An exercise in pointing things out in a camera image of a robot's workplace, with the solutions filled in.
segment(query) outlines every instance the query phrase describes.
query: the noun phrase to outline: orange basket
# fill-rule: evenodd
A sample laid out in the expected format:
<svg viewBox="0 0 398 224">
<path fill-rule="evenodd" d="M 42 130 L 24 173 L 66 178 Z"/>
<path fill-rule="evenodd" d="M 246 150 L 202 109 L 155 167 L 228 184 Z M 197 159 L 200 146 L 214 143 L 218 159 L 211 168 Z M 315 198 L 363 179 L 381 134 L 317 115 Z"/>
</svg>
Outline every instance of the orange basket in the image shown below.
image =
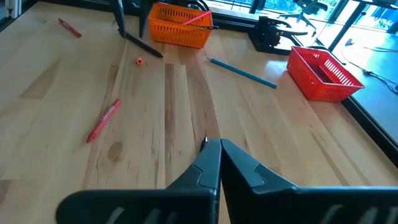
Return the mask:
<svg viewBox="0 0 398 224">
<path fill-rule="evenodd" d="M 155 3 L 148 16 L 152 39 L 168 44 L 203 48 L 211 30 L 196 26 L 212 26 L 213 19 L 211 14 L 205 15 L 189 25 L 182 25 L 183 22 L 202 13 L 203 11 L 201 10 Z"/>
<path fill-rule="evenodd" d="M 292 47 L 287 70 L 308 100 L 339 102 L 364 88 L 326 50 Z"/>
</svg>

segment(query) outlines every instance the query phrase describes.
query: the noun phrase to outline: blue pencil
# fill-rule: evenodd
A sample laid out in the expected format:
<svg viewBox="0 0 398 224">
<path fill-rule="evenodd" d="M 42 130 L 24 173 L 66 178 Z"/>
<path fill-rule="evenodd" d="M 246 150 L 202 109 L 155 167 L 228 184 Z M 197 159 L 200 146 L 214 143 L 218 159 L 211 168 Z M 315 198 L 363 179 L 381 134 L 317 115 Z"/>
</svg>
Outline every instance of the blue pencil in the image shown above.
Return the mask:
<svg viewBox="0 0 398 224">
<path fill-rule="evenodd" d="M 262 83 L 262 84 L 264 84 L 264 85 L 267 85 L 267 86 L 269 86 L 269 87 L 271 87 L 271 88 L 276 88 L 276 86 L 277 86 L 277 85 L 275 85 L 275 84 L 273 84 L 273 83 L 271 83 L 271 82 L 269 82 L 269 81 L 263 80 L 263 79 L 261 79 L 261 78 L 259 78 L 259 77 L 257 77 L 257 76 L 251 75 L 251 74 L 249 74 L 249 73 L 247 73 L 247 72 L 244 72 L 244 71 L 242 71 L 242 70 L 240 70 L 240 69 L 237 69 L 237 68 L 235 68 L 235 67 L 232 67 L 232 66 L 230 66 L 230 65 L 227 65 L 227 64 L 225 64 L 224 62 L 220 62 L 220 61 L 217 60 L 217 59 L 213 59 L 213 58 L 207 58 L 207 59 L 210 60 L 211 62 L 215 63 L 216 65 L 219 65 L 219 66 L 222 66 L 222 67 L 224 67 L 224 68 L 227 68 L 227 69 L 229 69 L 229 70 L 231 70 L 231 71 L 233 71 L 233 72 L 236 72 L 236 73 L 238 73 L 238 74 L 241 74 L 241 75 L 243 75 L 243 76 L 245 76 L 245 77 L 248 77 L 248 78 L 250 78 L 250 79 L 252 79 L 252 80 L 254 80 L 254 81 L 257 81 L 257 82 L 259 82 L 259 83 Z"/>
</svg>

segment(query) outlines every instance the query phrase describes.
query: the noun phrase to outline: basket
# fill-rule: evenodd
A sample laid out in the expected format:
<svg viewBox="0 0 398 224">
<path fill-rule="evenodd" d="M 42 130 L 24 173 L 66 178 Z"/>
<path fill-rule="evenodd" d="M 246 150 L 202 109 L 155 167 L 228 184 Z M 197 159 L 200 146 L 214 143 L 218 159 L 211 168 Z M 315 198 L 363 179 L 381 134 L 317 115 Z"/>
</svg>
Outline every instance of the basket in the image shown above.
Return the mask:
<svg viewBox="0 0 398 224">
<path fill-rule="evenodd" d="M 364 88 L 326 50 L 292 47 L 287 70 L 308 100 L 339 102 Z"/>
<path fill-rule="evenodd" d="M 164 3 L 155 3 L 149 13 L 149 27 L 154 41 L 177 44 L 187 47 L 203 48 L 211 33 L 211 29 L 196 26 L 212 26 L 211 14 L 182 25 L 203 11 L 174 6 Z"/>
</svg>

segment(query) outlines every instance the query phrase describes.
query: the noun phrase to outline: orange cap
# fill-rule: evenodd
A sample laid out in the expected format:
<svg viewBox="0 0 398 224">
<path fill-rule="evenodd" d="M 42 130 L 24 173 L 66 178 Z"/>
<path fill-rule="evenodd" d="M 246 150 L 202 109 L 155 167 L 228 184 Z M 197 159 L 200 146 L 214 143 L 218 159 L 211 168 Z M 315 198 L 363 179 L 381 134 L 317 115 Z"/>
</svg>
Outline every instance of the orange cap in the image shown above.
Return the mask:
<svg viewBox="0 0 398 224">
<path fill-rule="evenodd" d="M 142 59 L 141 58 L 137 58 L 136 62 L 137 62 L 138 65 L 142 65 Z"/>
</svg>

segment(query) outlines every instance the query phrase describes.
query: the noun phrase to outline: wood grain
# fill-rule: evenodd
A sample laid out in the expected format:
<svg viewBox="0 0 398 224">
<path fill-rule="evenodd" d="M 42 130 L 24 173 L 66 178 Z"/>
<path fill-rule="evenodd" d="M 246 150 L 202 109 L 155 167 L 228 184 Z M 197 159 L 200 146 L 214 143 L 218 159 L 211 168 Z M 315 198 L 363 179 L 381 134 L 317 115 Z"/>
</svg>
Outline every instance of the wood grain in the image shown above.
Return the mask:
<svg viewBox="0 0 398 224">
<path fill-rule="evenodd" d="M 137 18 L 126 24 L 137 35 Z M 147 30 L 159 60 L 120 38 L 110 13 L 38 2 L 0 41 L 10 43 L 0 52 L 0 223 L 54 223 L 58 203 L 81 189 L 164 189 L 205 135 L 232 140 L 299 185 L 398 184 L 340 104 L 308 102 L 287 57 L 256 52 L 246 34 L 214 30 L 204 49 L 191 49 L 153 43 Z M 116 98 L 121 107 L 86 144 Z M 229 223 L 222 193 L 220 223 Z"/>
</svg>

